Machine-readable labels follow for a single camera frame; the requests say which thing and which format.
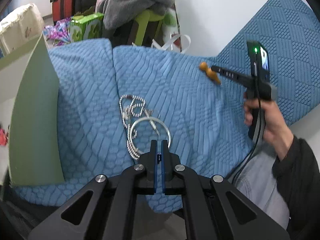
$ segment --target white bangle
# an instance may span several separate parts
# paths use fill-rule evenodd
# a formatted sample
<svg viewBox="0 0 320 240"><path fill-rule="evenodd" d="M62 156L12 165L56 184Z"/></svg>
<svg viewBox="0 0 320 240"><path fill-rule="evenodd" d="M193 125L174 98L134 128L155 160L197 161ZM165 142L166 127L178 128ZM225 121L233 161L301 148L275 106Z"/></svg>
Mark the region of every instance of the white bangle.
<svg viewBox="0 0 320 240"><path fill-rule="evenodd" d="M168 143L168 149L169 149L169 148L170 148L170 144L171 144L171 135L170 135L170 131L169 131L168 127L164 124L164 122L162 122L162 121L159 120L158 118L149 116L149 117L139 118L138 120L136 120L136 121L132 124L132 126L131 126L131 128L130 128L129 140L130 140L130 143L131 143L131 145L132 145L132 147L133 147L133 150L134 150L135 152L138 152L139 155L144 154L144 152L140 151L139 149L137 149L137 148L134 146L133 140L132 140L132 133L133 133L134 127L136 127L137 124L140 123L140 122L142 122L142 121L154 121L154 122L158 122L159 124L161 124L161 125L164 127L165 131L167 132L168 138L169 138L169 143Z"/></svg>

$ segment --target black jacket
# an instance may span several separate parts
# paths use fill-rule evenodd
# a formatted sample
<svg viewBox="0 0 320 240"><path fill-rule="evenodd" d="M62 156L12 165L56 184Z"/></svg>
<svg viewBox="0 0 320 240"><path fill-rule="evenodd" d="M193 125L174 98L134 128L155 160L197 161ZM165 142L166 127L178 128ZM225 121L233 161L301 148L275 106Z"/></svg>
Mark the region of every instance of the black jacket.
<svg viewBox="0 0 320 240"><path fill-rule="evenodd" d="M290 238L320 239L320 173L308 143L294 137L286 158L276 159L272 170L290 211Z"/></svg>

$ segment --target quilted fabric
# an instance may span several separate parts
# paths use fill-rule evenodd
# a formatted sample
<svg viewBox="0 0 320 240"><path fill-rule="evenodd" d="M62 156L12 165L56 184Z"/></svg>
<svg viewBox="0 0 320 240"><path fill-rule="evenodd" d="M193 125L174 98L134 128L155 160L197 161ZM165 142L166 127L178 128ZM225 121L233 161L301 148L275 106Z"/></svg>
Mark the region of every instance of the quilted fabric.
<svg viewBox="0 0 320 240"><path fill-rule="evenodd" d="M144 47L116 47L108 40L87 40L52 49L60 78L58 143L62 185L18 187L29 202L61 205L97 174L113 176L133 164L119 96L145 98L172 134L171 152L204 176L226 175L244 159L251 143L243 125L244 88L222 78L214 85L199 71L201 61L249 74L246 40L260 41L269 52L271 82L288 124L320 101L320 23L301 0L268 0L217 57L203 58ZM135 143L147 151L155 137L140 123ZM160 191L147 196L156 212L181 207L179 196Z"/></svg>

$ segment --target gray pants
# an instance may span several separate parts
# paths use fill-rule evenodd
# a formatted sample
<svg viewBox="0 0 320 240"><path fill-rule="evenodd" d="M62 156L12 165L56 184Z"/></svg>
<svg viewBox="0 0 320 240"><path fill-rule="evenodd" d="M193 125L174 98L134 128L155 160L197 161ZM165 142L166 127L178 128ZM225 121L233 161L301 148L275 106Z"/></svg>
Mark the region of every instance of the gray pants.
<svg viewBox="0 0 320 240"><path fill-rule="evenodd" d="M273 147L262 143L256 148L255 156L247 163L235 186L263 212L287 229L289 209L277 190L277 182L272 174L275 158Z"/></svg>

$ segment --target yellow-green plastic stool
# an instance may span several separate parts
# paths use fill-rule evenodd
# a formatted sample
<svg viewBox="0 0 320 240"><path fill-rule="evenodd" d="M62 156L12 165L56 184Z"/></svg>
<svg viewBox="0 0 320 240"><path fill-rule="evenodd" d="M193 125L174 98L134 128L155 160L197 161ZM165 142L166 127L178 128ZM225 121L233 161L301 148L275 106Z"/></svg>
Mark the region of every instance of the yellow-green plastic stool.
<svg viewBox="0 0 320 240"><path fill-rule="evenodd" d="M137 46L141 46L143 42L144 35L146 33L146 29L148 26L148 22L159 22L155 37L158 36L162 22L164 19L164 15L157 15L152 10L145 10L141 14L139 14L135 21L138 23L139 28L136 34L136 39L134 40L134 44Z"/></svg>

